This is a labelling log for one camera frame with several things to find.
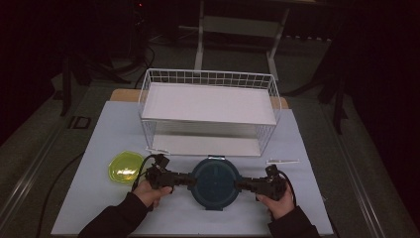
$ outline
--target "white table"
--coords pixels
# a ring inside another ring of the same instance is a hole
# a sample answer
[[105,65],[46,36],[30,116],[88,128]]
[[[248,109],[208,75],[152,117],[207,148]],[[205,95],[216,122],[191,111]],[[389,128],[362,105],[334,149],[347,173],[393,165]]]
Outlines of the white table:
[[[137,103],[108,101],[62,205],[52,235],[77,235],[106,206],[119,204],[130,184],[108,178],[108,165],[122,151],[148,155]],[[167,168],[189,173],[201,157],[169,156]],[[297,203],[320,234],[332,234],[325,206],[313,175],[293,112],[282,111],[280,122],[260,158],[227,158],[243,177],[265,177],[265,161],[298,159],[300,163],[279,165],[294,186]],[[165,197],[133,235],[144,236],[269,236],[266,208],[255,195],[242,191],[223,211],[207,211],[186,187],[176,187]]]

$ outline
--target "white wire basket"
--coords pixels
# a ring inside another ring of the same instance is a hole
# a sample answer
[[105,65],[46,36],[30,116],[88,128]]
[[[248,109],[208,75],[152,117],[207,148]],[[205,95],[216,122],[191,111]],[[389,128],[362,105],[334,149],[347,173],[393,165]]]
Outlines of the white wire basket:
[[139,116],[150,150],[260,157],[279,122],[271,74],[148,69]]

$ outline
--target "wire rack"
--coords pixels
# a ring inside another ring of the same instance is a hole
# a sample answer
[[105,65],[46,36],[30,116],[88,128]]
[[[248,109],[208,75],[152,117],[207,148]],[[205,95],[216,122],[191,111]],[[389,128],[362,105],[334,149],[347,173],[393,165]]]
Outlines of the wire rack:
[[[142,91],[139,97],[139,116],[141,120],[152,82],[187,83],[208,86],[265,89],[267,90],[270,97],[271,107],[277,124],[280,119],[280,95],[277,90],[275,79],[271,74],[235,71],[150,68],[145,74]],[[142,120],[142,126],[145,132],[148,147],[152,148],[157,128],[157,121]],[[263,154],[263,151],[268,144],[274,129],[275,126],[256,125],[256,134],[259,141],[261,155]]]

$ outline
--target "white paper sheet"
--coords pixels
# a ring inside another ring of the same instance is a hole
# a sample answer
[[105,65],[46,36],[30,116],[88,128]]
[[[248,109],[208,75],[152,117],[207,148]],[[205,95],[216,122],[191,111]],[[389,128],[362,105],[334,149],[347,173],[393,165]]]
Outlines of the white paper sheet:
[[[108,165],[113,157],[130,150],[148,155],[146,140],[137,113],[137,103],[107,102],[62,205],[53,235],[75,235],[106,206],[119,204],[130,184],[111,181]],[[297,203],[320,234],[332,234],[318,185],[291,110],[283,110],[260,158],[227,157],[243,177],[265,177],[265,161],[298,159],[300,163],[281,165],[292,181]],[[203,157],[169,156],[167,168],[188,173]],[[186,187],[176,187],[133,233],[158,236],[268,236],[266,208],[255,195],[242,191],[223,211],[206,211]]]
[[233,123],[159,121],[152,148],[189,156],[261,154],[256,126]]
[[266,89],[152,82],[142,118],[275,125]]

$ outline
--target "black cable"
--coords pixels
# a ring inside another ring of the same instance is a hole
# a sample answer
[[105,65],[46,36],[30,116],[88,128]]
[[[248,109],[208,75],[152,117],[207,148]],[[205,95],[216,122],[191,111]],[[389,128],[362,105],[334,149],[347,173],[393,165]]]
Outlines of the black cable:
[[[138,23],[136,22],[136,20],[137,20],[136,19],[136,16],[137,16],[136,14],[137,13],[136,13],[136,10],[134,8],[134,4],[129,3],[128,6],[130,8],[130,12],[131,12],[131,15],[132,15],[131,16],[131,22],[133,24],[133,28],[131,28],[131,32],[130,32],[130,42],[129,42],[130,48],[129,48],[129,51],[127,52],[127,58],[129,58],[130,54],[132,53],[132,47],[131,47],[132,42],[139,42],[140,41],[139,35],[136,34],[136,28],[137,28]],[[99,10],[97,9],[96,4],[94,4],[94,8],[95,8],[96,19],[98,19],[99,24],[101,26],[105,26],[105,24],[103,23],[103,19],[99,15]],[[125,72],[128,72],[130,70],[134,70],[136,67],[140,67],[141,62],[143,61],[143,57],[141,55],[141,52],[137,48],[134,48],[134,49],[136,50],[136,55],[135,55],[134,59],[132,60],[132,62],[130,64],[122,66],[122,67],[117,67],[117,68],[108,68],[107,66],[102,65],[102,64],[101,64],[101,66],[104,66],[108,71],[110,71],[112,73],[115,73],[115,74],[125,73]]]
[[77,161],[79,158],[81,158],[83,156],[84,152],[82,152],[80,155],[76,156],[73,160],[71,160],[58,174],[58,176],[55,177],[55,180],[53,181],[49,192],[47,193],[47,197],[44,200],[44,204],[43,204],[43,208],[41,211],[41,216],[40,216],[40,222],[38,223],[38,230],[37,230],[37,235],[36,237],[40,237],[41,235],[41,228],[43,227],[43,219],[44,219],[44,214],[46,213],[46,208],[47,208],[47,204],[49,203],[49,199],[50,199],[50,195],[53,191],[53,188],[56,184],[56,182],[58,181],[58,179],[61,177],[61,175],[65,172],[65,170],[67,170],[67,168],[73,164],[75,161]]
[[149,46],[147,46],[147,48],[152,52],[152,59],[151,59],[150,63],[147,63],[147,61],[145,60],[146,69],[137,79],[136,84],[134,85],[134,89],[137,89],[137,85],[139,84],[140,80],[142,80],[143,76],[148,71],[148,69],[152,67],[152,64],[154,63],[154,60],[155,60],[155,55],[156,55],[155,51]]
[[[130,70],[134,70],[136,68],[138,68],[137,70],[139,70],[142,67],[142,62],[144,60],[146,60],[146,57],[142,54],[142,48],[144,47],[142,44],[146,41],[142,41],[142,36],[144,36],[144,39],[147,37],[147,33],[145,28],[146,26],[146,20],[144,19],[144,17],[142,16],[142,14],[140,12],[138,12],[135,7],[134,4],[130,4],[131,5],[131,11],[132,11],[132,19],[133,19],[133,28],[131,29],[131,36],[134,36],[134,38],[130,39],[130,44],[132,43],[132,41],[134,42],[138,42],[138,46],[134,47],[135,49],[135,58],[132,61],[132,63],[130,63],[129,65],[125,65],[119,68],[111,68],[110,71],[115,72],[115,73],[124,73]],[[128,52],[128,57],[130,56],[132,47],[130,47],[130,51]]]
[[132,191],[134,191],[134,189],[136,189],[136,187],[139,185],[140,177],[146,173],[146,172],[142,173],[143,167],[145,166],[146,161],[154,156],[155,155],[149,155],[143,160],[142,165],[140,166],[140,169],[139,169],[139,174],[137,175],[136,180],[134,180],[133,182]]
[[282,172],[282,171],[278,171],[279,173],[281,173],[282,176],[284,176],[284,178],[286,179],[287,183],[290,186],[290,190],[291,190],[291,194],[293,195],[293,204],[294,206],[296,206],[296,194],[294,193],[294,189],[293,189],[293,185],[291,184],[290,179],[288,178],[288,176]]

